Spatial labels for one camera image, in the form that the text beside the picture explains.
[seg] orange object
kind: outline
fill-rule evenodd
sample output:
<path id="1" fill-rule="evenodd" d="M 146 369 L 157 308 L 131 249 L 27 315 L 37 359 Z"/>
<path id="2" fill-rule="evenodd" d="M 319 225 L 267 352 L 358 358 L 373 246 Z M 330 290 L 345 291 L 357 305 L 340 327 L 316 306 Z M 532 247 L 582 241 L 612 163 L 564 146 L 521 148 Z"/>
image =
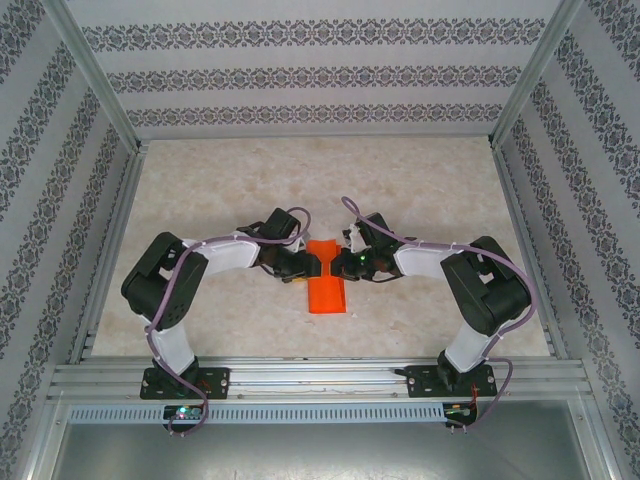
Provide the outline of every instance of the orange object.
<path id="1" fill-rule="evenodd" d="M 322 263 L 322 276 L 308 279 L 310 313 L 346 313 L 347 300 L 344 294 L 344 280 L 331 276 L 331 260 L 341 247 L 335 240 L 310 240 L 307 252 L 313 253 Z"/>

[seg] beige floor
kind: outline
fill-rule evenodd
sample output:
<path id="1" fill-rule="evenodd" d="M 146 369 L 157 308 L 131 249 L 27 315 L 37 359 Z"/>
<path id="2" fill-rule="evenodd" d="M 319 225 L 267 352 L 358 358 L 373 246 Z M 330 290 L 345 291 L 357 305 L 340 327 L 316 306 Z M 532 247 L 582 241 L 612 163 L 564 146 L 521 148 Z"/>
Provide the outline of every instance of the beige floor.
<path id="1" fill-rule="evenodd" d="M 200 239 L 302 205 L 316 239 L 339 238 L 353 217 L 380 211 L 397 233 L 437 242 L 492 235 L 522 265 L 486 138 L 290 138 L 152 142 L 93 355 L 147 355 L 142 326 L 120 296 L 159 233 Z M 206 279 L 185 322 L 197 355 L 434 356 L 461 321 L 446 282 L 347 283 L 348 313 L 307 311 L 306 284 L 259 269 Z M 548 355 L 538 317 L 494 350 Z"/>

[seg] striped wall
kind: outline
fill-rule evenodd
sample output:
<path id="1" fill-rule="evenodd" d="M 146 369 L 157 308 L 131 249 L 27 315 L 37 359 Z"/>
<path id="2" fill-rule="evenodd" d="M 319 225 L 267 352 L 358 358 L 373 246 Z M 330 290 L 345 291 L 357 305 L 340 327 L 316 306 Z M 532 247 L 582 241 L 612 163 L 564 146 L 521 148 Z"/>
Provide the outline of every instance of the striped wall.
<path id="1" fill-rule="evenodd" d="M 578 11 L 501 146 L 565 344 L 640 477 L 640 5 Z"/>
<path id="2" fill-rule="evenodd" d="M 488 134 L 558 0 L 69 0 L 140 138 Z"/>
<path id="3" fill-rule="evenodd" d="M 0 479 L 9 479 L 51 368 L 67 360 L 129 155 L 39 2 L 0 0 L 0 31 Z"/>

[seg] metal plate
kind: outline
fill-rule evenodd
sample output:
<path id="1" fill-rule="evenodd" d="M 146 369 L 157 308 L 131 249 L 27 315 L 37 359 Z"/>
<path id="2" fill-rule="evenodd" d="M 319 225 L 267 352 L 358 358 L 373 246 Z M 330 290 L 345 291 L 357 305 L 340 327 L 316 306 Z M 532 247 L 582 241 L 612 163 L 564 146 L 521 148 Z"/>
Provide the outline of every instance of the metal plate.
<path id="1" fill-rule="evenodd" d="M 228 368 L 200 367 L 195 385 L 206 393 L 209 400 L 226 400 L 229 393 L 229 373 Z M 197 400 L 200 397 L 191 390 L 181 396 L 175 390 L 167 389 L 160 382 L 158 370 L 151 367 L 144 371 L 140 398 L 143 400 Z"/>
<path id="2" fill-rule="evenodd" d="M 410 375 L 406 381 L 410 398 L 471 397 L 474 385 L 478 397 L 495 397 L 498 393 L 491 365 L 480 365 L 473 370 L 473 375 L 463 375 L 454 393 L 449 392 L 438 378 L 436 365 L 410 365 L 403 370 Z"/>

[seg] purple cable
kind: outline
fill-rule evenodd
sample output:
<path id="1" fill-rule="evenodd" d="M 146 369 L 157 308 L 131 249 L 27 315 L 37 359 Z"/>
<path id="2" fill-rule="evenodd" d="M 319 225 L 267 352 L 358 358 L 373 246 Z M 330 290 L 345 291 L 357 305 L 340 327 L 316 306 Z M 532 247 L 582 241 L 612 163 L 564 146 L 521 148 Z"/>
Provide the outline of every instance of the purple cable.
<path id="1" fill-rule="evenodd" d="M 223 237 L 208 238 L 208 239 L 203 240 L 201 242 L 196 242 L 193 245 L 191 245 L 190 247 L 188 247 L 182 253 L 182 255 L 180 255 L 180 258 L 176 262 L 176 266 L 173 269 L 173 273 L 171 274 L 171 278 L 169 279 L 169 283 L 167 284 L 167 289 L 164 292 L 164 296 L 162 297 L 162 301 L 160 302 L 160 306 L 158 307 L 158 310 L 156 311 L 156 314 L 153 317 L 153 320 L 151 321 L 151 323 L 149 325 L 147 325 L 145 327 L 144 330 L 145 330 L 146 337 L 147 337 L 147 343 L 149 344 L 149 348 L 151 349 L 151 352 L 153 353 L 153 357 L 155 358 L 156 362 L 158 362 L 158 365 L 160 365 L 163 370 L 165 370 L 169 375 L 171 375 L 180 384 L 184 385 L 185 387 L 187 387 L 192 392 L 195 392 L 203 401 L 203 411 L 202 411 L 202 416 L 200 417 L 200 421 L 198 423 L 196 423 L 193 427 L 191 427 L 189 430 L 187 430 L 186 432 L 181 432 L 180 433 L 181 437 L 186 437 L 187 435 L 191 435 L 196 430 L 198 430 L 200 427 L 202 427 L 202 425 L 204 425 L 204 423 L 206 422 L 206 420 L 207 420 L 207 418 L 209 416 L 209 399 L 207 398 L 207 395 L 202 390 L 200 390 L 195 385 L 192 385 L 191 383 L 189 383 L 186 380 L 184 380 L 182 377 L 180 377 L 180 375 L 178 375 L 176 372 L 174 372 L 173 369 L 171 367 L 169 367 L 169 365 L 167 365 L 167 363 L 160 356 L 160 352 L 158 351 L 158 348 L 156 347 L 155 343 L 153 342 L 153 335 L 151 335 L 151 332 L 153 332 L 156 329 L 156 327 L 158 326 L 158 324 L 160 323 L 160 319 L 162 319 L 162 315 L 164 315 L 164 311 L 167 308 L 167 304 L 169 303 L 169 298 L 171 297 L 171 293 L 173 292 L 173 289 L 175 288 L 176 281 L 178 279 L 178 274 L 180 273 L 180 270 L 182 269 L 182 266 L 184 265 L 184 262 L 186 261 L 186 259 L 187 259 L 187 257 L 189 256 L 190 253 L 192 253 L 193 251 L 197 250 L 198 248 L 204 247 L 205 245 L 209 245 L 210 243 L 224 242 L 224 241 L 229 241 L 229 240 L 243 240 L 243 241 L 254 242 L 254 243 L 262 243 L 262 244 L 265 244 L 265 245 L 279 245 L 279 244 L 283 244 L 283 243 L 289 243 L 290 244 L 290 243 L 295 242 L 299 238 L 303 237 L 307 233 L 307 231 L 309 230 L 309 226 L 311 225 L 311 214 L 309 213 L 309 211 L 307 209 L 302 208 L 302 207 L 293 207 L 293 208 L 290 208 L 289 210 L 287 210 L 287 213 L 291 213 L 291 212 L 302 212 L 307 217 L 307 223 L 304 226 L 304 228 L 302 230 L 300 230 L 293 237 L 285 238 L 285 239 L 282 239 L 282 240 L 269 240 L 269 239 L 266 239 L 266 238 L 254 238 L 254 237 L 249 237 L 249 236 L 246 236 L 246 235 L 225 235 Z M 173 424 L 173 421 L 174 421 L 174 417 L 172 417 L 169 420 L 168 430 L 169 430 L 169 434 L 170 435 L 173 435 L 175 433 L 174 430 L 171 429 L 171 425 Z"/>
<path id="2" fill-rule="evenodd" d="M 502 395 L 504 394 L 507 385 L 509 384 L 509 381 L 511 380 L 511 376 L 513 374 L 513 363 L 511 362 L 511 360 L 509 360 L 508 358 L 502 358 L 502 357 L 495 357 L 495 358 L 487 358 L 487 355 L 489 354 L 489 352 L 491 351 L 491 349 L 495 346 L 496 343 L 498 343 L 498 341 L 502 338 L 502 336 L 505 333 L 508 333 L 512 330 L 515 330 L 516 328 L 524 325 L 526 322 L 529 321 L 529 319 L 531 317 L 533 317 L 533 314 L 536 312 L 537 308 L 538 308 L 538 297 L 535 294 L 535 288 L 533 286 L 533 283 L 531 282 L 531 280 L 529 279 L 529 277 L 527 277 L 527 275 L 520 270 L 516 265 L 514 265 L 512 262 L 510 262 L 509 260 L 501 257 L 500 255 L 496 255 L 493 252 L 489 252 L 487 250 L 483 250 L 481 248 L 476 248 L 476 247 L 472 247 L 471 245 L 458 245 L 456 244 L 446 244 L 446 243 L 428 243 L 428 242 L 421 242 L 419 240 L 409 240 L 408 238 L 404 238 L 401 237 L 400 235 L 396 235 L 395 233 L 380 227 L 379 225 L 376 225 L 375 223 L 373 223 L 371 220 L 365 218 L 361 213 L 360 213 L 360 209 L 358 208 L 358 205 L 356 205 L 356 203 L 351 200 L 349 197 L 342 197 L 342 203 L 344 204 L 345 207 L 347 207 L 347 210 L 349 210 L 351 213 L 353 213 L 358 220 L 366 223 L 367 225 L 369 225 L 371 228 L 375 228 L 376 230 L 378 230 L 381 233 L 384 233 L 385 235 L 398 240 L 399 242 L 402 243 L 406 243 L 408 245 L 413 245 L 415 247 L 419 247 L 419 248 L 428 248 L 431 250 L 442 250 L 442 251 L 448 251 L 448 250 L 452 250 L 452 249 L 459 249 L 459 250 L 465 250 L 467 252 L 472 252 L 472 253 L 477 253 L 480 255 L 483 255 L 485 257 L 491 258 L 493 260 L 495 260 L 496 262 L 499 262 L 503 265 L 505 265 L 507 268 L 513 270 L 523 281 L 523 283 L 525 284 L 525 286 L 527 287 L 527 290 L 529 291 L 529 297 L 531 298 L 531 306 L 529 307 L 529 310 L 527 311 L 527 313 L 524 315 L 524 317 L 522 317 L 520 320 L 518 320 L 516 323 L 514 323 L 513 325 L 510 325 L 508 327 L 503 328 L 502 330 L 498 331 L 498 334 L 496 336 L 494 336 L 491 341 L 489 342 L 489 344 L 487 345 L 487 347 L 483 350 L 482 352 L 482 357 L 489 360 L 489 361 L 495 361 L 495 362 L 506 362 L 509 365 L 509 372 L 507 373 L 507 377 L 504 380 L 504 383 L 502 384 L 502 386 L 500 387 L 500 390 L 498 391 L 498 393 L 496 394 L 496 396 L 493 398 L 493 400 L 491 401 L 491 403 L 489 404 L 489 406 L 487 407 L 487 410 L 484 412 L 484 414 L 482 415 L 482 417 L 480 417 L 478 420 L 476 420 L 476 422 L 473 425 L 477 425 L 481 419 L 484 419 L 489 413 L 491 413 L 491 411 L 493 411 L 493 409 L 495 408 L 496 404 L 498 403 L 498 400 L 500 400 L 500 397 L 502 397 Z"/>

